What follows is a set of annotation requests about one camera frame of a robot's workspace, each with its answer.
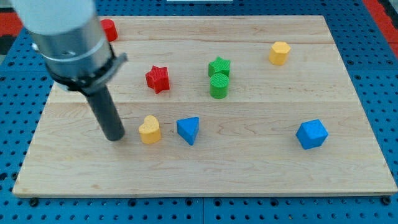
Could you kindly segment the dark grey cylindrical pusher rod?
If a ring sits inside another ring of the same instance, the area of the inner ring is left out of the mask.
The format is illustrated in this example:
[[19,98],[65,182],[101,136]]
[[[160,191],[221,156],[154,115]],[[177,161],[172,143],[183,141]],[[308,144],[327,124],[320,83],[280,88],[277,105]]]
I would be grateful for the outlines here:
[[109,141],[118,141],[124,134],[124,126],[107,86],[85,95],[100,128]]

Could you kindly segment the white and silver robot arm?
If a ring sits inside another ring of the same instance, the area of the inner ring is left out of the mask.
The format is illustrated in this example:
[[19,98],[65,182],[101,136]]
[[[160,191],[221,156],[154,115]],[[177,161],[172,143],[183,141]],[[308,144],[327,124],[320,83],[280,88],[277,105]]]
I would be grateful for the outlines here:
[[115,55],[95,2],[11,0],[11,4],[52,79],[84,95],[105,137],[120,140],[124,126],[106,84],[127,61],[127,55]]

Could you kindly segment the black clamp mount bracket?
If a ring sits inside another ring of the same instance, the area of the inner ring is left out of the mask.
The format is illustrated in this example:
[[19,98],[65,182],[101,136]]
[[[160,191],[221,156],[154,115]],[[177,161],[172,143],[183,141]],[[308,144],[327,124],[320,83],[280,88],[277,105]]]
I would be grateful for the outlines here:
[[127,53],[123,52],[117,57],[111,45],[110,49],[112,53],[111,58],[102,67],[91,73],[83,72],[75,78],[69,78],[56,74],[48,65],[46,65],[46,69],[54,81],[66,86],[67,91],[79,91],[84,95],[90,95],[100,88],[105,87],[107,82],[118,72],[120,66],[128,61]]

